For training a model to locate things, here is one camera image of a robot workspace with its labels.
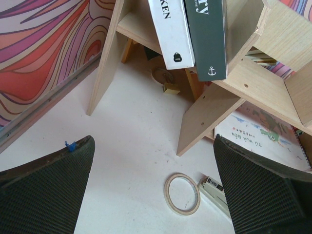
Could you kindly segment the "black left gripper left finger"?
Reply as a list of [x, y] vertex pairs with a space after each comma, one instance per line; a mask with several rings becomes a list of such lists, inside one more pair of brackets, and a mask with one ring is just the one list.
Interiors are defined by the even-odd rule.
[[72, 234], [95, 154], [86, 136], [0, 173], [2, 234]]

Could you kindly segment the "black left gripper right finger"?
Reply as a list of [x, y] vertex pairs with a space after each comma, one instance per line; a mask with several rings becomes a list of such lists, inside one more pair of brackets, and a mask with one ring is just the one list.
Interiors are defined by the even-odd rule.
[[219, 176], [237, 234], [310, 234], [312, 175], [216, 136]]

